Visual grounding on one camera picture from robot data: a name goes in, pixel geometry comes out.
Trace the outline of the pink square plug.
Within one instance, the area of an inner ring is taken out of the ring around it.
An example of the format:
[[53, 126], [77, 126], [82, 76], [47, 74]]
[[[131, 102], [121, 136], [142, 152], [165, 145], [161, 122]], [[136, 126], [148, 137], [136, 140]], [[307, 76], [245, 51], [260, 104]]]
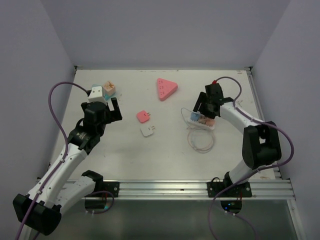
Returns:
[[142, 110], [136, 114], [136, 118], [141, 124], [144, 124], [150, 120], [150, 113]]

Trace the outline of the white square plug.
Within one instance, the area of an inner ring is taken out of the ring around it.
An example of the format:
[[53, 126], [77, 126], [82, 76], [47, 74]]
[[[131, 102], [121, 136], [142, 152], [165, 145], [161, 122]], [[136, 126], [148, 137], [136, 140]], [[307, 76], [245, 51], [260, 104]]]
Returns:
[[152, 136], [154, 134], [155, 129], [156, 127], [153, 125], [143, 124], [140, 126], [140, 132], [145, 138]]

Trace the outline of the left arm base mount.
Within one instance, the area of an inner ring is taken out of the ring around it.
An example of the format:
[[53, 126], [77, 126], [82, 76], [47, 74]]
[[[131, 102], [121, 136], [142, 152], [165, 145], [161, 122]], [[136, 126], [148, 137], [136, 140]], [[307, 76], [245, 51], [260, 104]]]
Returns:
[[94, 190], [93, 193], [87, 195], [87, 197], [98, 197], [106, 199], [111, 197], [111, 194], [117, 198], [119, 196], [120, 183], [118, 181], [104, 181], [103, 184]]

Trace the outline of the pink triangular socket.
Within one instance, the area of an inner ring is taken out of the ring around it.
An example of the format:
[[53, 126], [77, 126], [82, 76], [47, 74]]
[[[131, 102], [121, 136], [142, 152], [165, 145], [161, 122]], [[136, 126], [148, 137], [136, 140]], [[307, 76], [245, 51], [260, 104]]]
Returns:
[[156, 81], [156, 88], [158, 98], [163, 102], [177, 91], [178, 84], [170, 80], [158, 78]]

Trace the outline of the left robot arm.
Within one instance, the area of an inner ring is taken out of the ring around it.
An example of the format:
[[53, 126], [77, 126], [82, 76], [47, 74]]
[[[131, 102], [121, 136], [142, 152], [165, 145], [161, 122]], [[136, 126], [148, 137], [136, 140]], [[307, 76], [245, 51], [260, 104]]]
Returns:
[[39, 182], [25, 195], [17, 194], [13, 207], [22, 226], [28, 226], [45, 236], [59, 225], [63, 214], [84, 197], [114, 197], [104, 188], [103, 176], [85, 171], [67, 188], [64, 185], [78, 165], [100, 142], [107, 124], [122, 120], [118, 101], [111, 98], [113, 110], [107, 103], [83, 102], [84, 117], [67, 138], [67, 145]]

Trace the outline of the white power strip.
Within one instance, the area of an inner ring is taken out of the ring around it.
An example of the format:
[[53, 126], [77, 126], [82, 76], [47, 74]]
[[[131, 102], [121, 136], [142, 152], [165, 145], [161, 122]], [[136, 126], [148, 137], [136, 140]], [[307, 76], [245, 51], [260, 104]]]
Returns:
[[201, 124], [201, 123], [199, 123], [198, 121], [192, 121], [192, 120], [190, 120], [190, 116], [186, 116], [186, 117], [184, 117], [184, 120], [186, 121], [186, 123], [188, 124], [188, 125], [190, 125], [190, 126], [192, 126], [192, 127], [197, 127], [197, 128], [200, 128], [200, 129], [204, 129], [204, 130], [214, 130], [214, 128], [215, 128], [215, 124], [214, 124], [214, 126], [213, 127], [209, 127], [209, 126], [207, 126], [207, 125], [205, 125], [205, 124]]

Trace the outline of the blue cube plug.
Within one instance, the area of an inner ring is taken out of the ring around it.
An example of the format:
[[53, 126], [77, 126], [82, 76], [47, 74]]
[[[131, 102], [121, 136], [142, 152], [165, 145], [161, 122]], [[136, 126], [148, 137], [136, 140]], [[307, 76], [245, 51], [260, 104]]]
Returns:
[[192, 112], [190, 114], [191, 121], [197, 122], [199, 120], [199, 118], [200, 118], [200, 115], [197, 112]]

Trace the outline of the pink cube plug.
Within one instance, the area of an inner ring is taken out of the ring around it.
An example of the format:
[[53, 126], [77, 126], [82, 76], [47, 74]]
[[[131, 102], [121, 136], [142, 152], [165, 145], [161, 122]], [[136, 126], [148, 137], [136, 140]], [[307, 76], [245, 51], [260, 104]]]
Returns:
[[205, 120], [205, 125], [208, 126], [208, 127], [213, 127], [215, 125], [215, 120], [211, 119], [211, 118], [207, 118]]
[[199, 119], [198, 119], [198, 122], [201, 123], [201, 124], [206, 125], [206, 124], [207, 124], [207, 120], [208, 120], [207, 117], [205, 117], [205, 116], [200, 116]]

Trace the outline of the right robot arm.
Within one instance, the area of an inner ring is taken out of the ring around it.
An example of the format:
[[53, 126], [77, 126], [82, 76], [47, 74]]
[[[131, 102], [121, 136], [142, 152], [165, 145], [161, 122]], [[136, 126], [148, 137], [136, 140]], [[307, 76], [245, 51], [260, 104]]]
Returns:
[[242, 134], [242, 160], [223, 179], [222, 189], [227, 196], [235, 196], [241, 190], [240, 184], [247, 182], [259, 168], [270, 166], [281, 158], [276, 125], [264, 123], [236, 107], [233, 98], [224, 97], [218, 83], [205, 86], [205, 92], [199, 94], [193, 111], [210, 119], [220, 117]]

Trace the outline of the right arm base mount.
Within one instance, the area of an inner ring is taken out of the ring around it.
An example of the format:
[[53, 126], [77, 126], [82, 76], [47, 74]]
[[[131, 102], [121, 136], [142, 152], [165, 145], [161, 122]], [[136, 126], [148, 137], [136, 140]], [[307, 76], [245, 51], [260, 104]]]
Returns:
[[[214, 177], [212, 180], [206, 183], [207, 194], [209, 198], [214, 198], [218, 193], [223, 191], [226, 188], [226, 185], [223, 180], [220, 180], [218, 177]], [[251, 186], [249, 182], [238, 184], [231, 187], [230, 189], [221, 193], [219, 198], [251, 198], [253, 196]]]

